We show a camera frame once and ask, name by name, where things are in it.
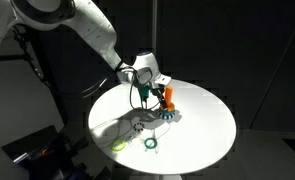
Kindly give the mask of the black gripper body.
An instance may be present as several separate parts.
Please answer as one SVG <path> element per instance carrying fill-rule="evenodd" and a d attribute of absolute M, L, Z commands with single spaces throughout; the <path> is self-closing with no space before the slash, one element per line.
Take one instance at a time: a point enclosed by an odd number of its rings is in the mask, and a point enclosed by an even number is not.
<path fill-rule="evenodd" d="M 151 93 L 156 96 L 157 98 L 162 98 L 163 93 L 165 92 L 165 86 L 159 85 L 157 88 L 151 90 Z"/>

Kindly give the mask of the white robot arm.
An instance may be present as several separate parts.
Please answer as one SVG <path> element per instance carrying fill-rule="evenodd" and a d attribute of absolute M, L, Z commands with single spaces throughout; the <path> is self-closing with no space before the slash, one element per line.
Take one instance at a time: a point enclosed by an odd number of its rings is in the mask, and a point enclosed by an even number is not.
<path fill-rule="evenodd" d="M 92 0 L 0 0 L 0 44 L 16 24 L 41 31 L 60 25 L 71 28 L 115 70 L 121 82 L 148 85 L 161 108 L 168 108 L 163 92 L 170 78 L 159 72 L 154 54 L 144 52 L 133 65 L 124 63 L 115 51 L 117 35 L 112 24 Z"/>

